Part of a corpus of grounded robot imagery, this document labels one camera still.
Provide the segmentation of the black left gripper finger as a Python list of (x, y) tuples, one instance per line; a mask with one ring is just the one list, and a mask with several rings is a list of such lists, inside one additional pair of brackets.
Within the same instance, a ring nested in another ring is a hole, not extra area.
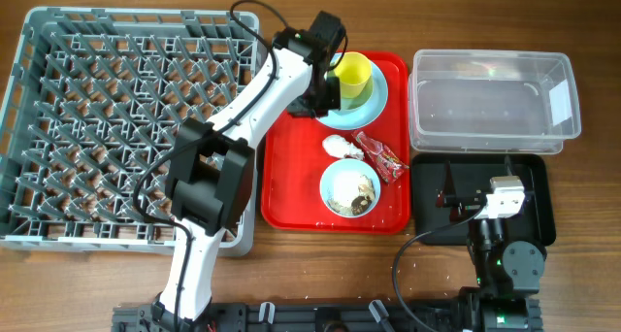
[(317, 117), (315, 112), (316, 95), (312, 92), (304, 93), (295, 98), (286, 108), (293, 117)]
[(321, 83), (317, 93), (317, 115), (327, 116), (330, 111), (341, 108), (341, 85), (340, 79), (329, 75)]

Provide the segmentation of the light blue plate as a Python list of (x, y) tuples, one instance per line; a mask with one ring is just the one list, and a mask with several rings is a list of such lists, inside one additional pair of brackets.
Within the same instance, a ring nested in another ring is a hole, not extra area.
[(369, 101), (355, 111), (330, 111), (327, 116), (318, 119), (321, 124), (338, 130), (354, 130), (372, 123), (380, 116), (387, 104), (388, 86), (379, 67), (370, 58), (369, 60), (372, 63), (374, 79), (374, 91)]

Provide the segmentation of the yellow plastic cup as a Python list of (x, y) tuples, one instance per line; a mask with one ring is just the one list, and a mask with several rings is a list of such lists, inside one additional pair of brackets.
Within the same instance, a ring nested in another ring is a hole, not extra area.
[(373, 67), (367, 56), (349, 51), (342, 54), (339, 65), (333, 72), (340, 81), (341, 97), (352, 99), (364, 90), (372, 77)]

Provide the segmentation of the light blue food bowl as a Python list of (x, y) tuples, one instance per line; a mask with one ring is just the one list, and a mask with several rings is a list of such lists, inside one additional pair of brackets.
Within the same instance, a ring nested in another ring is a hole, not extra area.
[(347, 158), (332, 163), (319, 182), (320, 197), (335, 215), (357, 218), (367, 215), (378, 203), (381, 184), (366, 162)]

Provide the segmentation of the light green small bowl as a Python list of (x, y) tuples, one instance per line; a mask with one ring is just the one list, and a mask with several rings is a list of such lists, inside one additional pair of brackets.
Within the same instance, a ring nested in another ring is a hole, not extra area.
[(369, 78), (365, 83), (362, 91), (352, 98), (341, 98), (340, 110), (343, 112), (351, 112), (357, 110), (359, 107), (365, 105), (371, 98), (374, 91), (374, 79)]

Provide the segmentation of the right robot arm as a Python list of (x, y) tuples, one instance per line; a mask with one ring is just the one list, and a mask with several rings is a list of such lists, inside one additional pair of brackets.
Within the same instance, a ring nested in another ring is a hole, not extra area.
[(522, 211), (527, 193), (509, 159), (505, 166), (503, 176), (489, 180), (489, 189), (461, 196), (450, 163), (444, 163), (436, 206), (450, 210), (452, 225), (468, 225), (466, 245), (477, 278), (477, 286), (461, 288), (451, 304), (454, 331), (543, 329), (539, 302), (532, 296), (539, 292), (547, 252), (541, 245), (507, 234), (507, 221)]

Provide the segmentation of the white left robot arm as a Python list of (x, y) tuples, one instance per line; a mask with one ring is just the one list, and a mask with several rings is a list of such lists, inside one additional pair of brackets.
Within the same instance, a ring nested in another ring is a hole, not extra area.
[(341, 20), (321, 12), (307, 30), (276, 34), (254, 79), (218, 114), (179, 127), (169, 162), (165, 194), (177, 227), (169, 280), (151, 306), (155, 323), (168, 331), (209, 327), (212, 271), (226, 229), (251, 202), (255, 151), (283, 112), (321, 117), (341, 106), (339, 79), (331, 61), (346, 31)]

